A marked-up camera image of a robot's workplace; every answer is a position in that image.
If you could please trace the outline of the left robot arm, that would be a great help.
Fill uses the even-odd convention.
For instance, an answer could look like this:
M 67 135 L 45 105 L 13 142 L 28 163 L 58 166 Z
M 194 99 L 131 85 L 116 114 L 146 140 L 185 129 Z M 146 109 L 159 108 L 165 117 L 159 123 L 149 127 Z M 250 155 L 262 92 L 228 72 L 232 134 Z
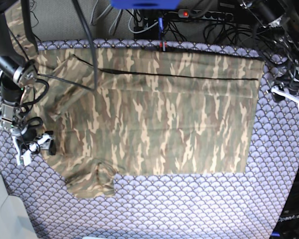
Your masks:
M 276 68 L 286 67 L 286 73 L 275 78 L 271 94 L 275 102 L 289 99 L 299 112 L 299 28 L 288 14 L 288 8 L 281 0 L 243 0 L 242 8 L 246 9 L 257 20 L 253 36 L 262 27 L 272 33 L 271 41 L 281 47 L 286 54 L 286 61 L 274 63 L 263 51 L 261 57 Z

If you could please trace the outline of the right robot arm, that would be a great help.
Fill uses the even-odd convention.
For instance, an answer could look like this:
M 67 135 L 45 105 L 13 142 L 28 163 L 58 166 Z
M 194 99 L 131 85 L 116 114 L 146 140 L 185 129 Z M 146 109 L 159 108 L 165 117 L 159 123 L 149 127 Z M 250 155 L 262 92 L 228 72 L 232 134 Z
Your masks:
M 37 53 L 29 1 L 0 0 L 0 128 L 10 132 L 16 162 L 23 166 L 42 150 L 55 154 L 53 133 L 37 134 L 42 118 L 28 118 L 49 90 L 38 78 Z

